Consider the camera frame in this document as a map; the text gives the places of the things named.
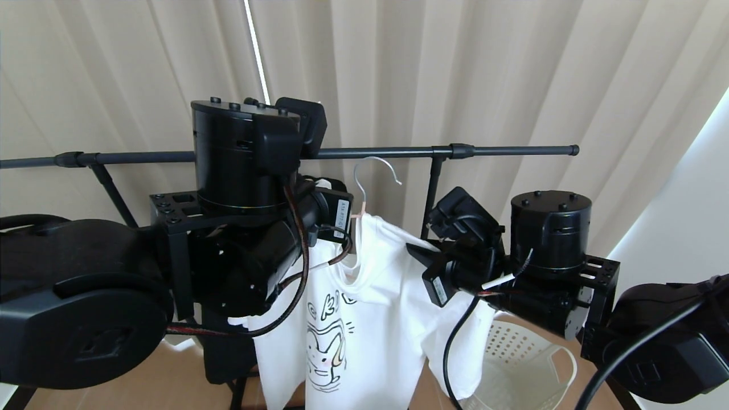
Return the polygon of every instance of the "curtain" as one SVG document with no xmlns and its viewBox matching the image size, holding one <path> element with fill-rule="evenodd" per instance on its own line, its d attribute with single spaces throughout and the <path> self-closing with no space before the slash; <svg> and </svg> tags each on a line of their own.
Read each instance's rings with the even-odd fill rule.
<svg viewBox="0 0 729 410">
<path fill-rule="evenodd" d="M 607 255 L 727 90 L 728 39 L 724 0 L 2 2 L 0 155 L 191 150 L 191 100 L 304 98 L 326 108 L 324 147 L 579 144 L 447 160 L 437 198 L 462 186 L 508 225 L 514 195 L 577 192 Z M 403 186 L 370 162 L 367 210 L 417 235 L 430 161 L 392 160 Z M 302 172 L 360 201 L 355 164 Z M 148 194 L 195 187 L 191 164 L 109 170 L 143 222 Z M 120 220 L 88 170 L 2 170 L 0 198 Z"/>
</svg>

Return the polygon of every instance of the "white t-shirt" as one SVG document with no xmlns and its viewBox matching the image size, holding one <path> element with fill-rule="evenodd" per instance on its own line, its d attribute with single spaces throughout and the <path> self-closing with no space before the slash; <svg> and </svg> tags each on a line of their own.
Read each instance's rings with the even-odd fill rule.
<svg viewBox="0 0 729 410">
<path fill-rule="evenodd" d="M 280 410 L 306 380 L 306 408 L 405 410 L 425 358 L 443 384 L 443 349 L 472 296 L 457 293 L 439 308 L 431 303 L 421 275 L 425 268 L 405 243 L 432 246 L 380 217 L 357 220 L 357 256 L 311 271 L 305 297 L 278 328 L 254 340 L 267 408 Z M 310 266 L 326 262 L 341 246 L 318 241 Z M 301 271 L 301 260 L 286 274 Z M 259 317 L 231 324 L 260 328 L 277 318 L 295 294 L 288 286 Z M 448 358 L 457 398 L 473 394 L 494 310 L 479 303 L 453 341 Z"/>
</svg>

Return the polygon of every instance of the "hanger hook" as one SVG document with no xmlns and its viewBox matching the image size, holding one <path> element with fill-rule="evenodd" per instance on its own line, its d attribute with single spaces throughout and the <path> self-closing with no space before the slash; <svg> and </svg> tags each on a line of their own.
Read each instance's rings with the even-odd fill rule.
<svg viewBox="0 0 729 410">
<path fill-rule="evenodd" d="M 385 165 L 387 165 L 390 168 L 390 171 L 392 171 L 392 178 L 395 180 L 395 182 L 397 182 L 398 185 L 402 185 L 402 182 L 400 182 L 400 180 L 397 179 L 397 173 L 395 173 L 395 168 L 392 167 L 391 163 L 387 162 L 386 160 L 384 160 L 380 157 L 365 157 L 354 166 L 354 181 L 357 184 L 357 186 L 359 187 L 359 190 L 362 191 L 362 202 L 367 202 L 367 192 L 365 192 L 365 188 L 362 187 L 362 183 L 359 182 L 359 178 L 357 176 L 357 169 L 362 164 L 362 162 L 364 162 L 365 160 L 378 160 L 380 162 L 385 163 Z"/>
</svg>

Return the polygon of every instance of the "white plastic basket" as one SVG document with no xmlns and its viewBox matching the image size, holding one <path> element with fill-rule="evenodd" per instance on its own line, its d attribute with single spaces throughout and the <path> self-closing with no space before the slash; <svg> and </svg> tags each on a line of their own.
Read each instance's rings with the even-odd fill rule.
<svg viewBox="0 0 729 410">
<path fill-rule="evenodd" d="M 562 382 L 553 362 L 561 350 L 572 361 L 572 375 Z M 462 405 L 464 410 L 554 410 L 576 375 L 577 362 L 568 349 L 519 325 L 494 321 L 481 383 Z"/>
</svg>

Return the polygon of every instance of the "cylindrical motor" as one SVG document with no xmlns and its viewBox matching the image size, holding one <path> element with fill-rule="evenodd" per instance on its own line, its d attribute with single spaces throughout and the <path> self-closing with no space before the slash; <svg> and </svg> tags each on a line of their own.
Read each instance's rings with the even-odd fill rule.
<svg viewBox="0 0 729 410">
<path fill-rule="evenodd" d="M 280 182 L 273 175 L 259 172 L 256 164 L 255 139 L 261 134 L 257 124 L 285 116 L 298 129 L 299 116 L 281 114 L 262 104 L 226 103 L 216 97 L 193 101 L 191 106 L 198 199 L 203 210 L 266 214 L 284 208 L 286 199 Z"/>
<path fill-rule="evenodd" d="M 578 274 L 585 265 L 592 201 L 558 190 L 534 191 L 511 200 L 511 260 L 531 259 L 524 274 Z"/>
</svg>

